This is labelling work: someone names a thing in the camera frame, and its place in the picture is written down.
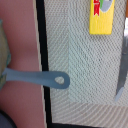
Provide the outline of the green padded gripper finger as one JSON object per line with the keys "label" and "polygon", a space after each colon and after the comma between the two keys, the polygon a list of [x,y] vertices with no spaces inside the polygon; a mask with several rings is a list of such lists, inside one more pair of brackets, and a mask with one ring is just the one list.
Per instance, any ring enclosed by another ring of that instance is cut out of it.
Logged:
{"label": "green padded gripper finger", "polygon": [[10,49],[3,29],[3,22],[0,19],[0,89],[6,83],[6,76],[3,75],[5,68],[11,61]]}

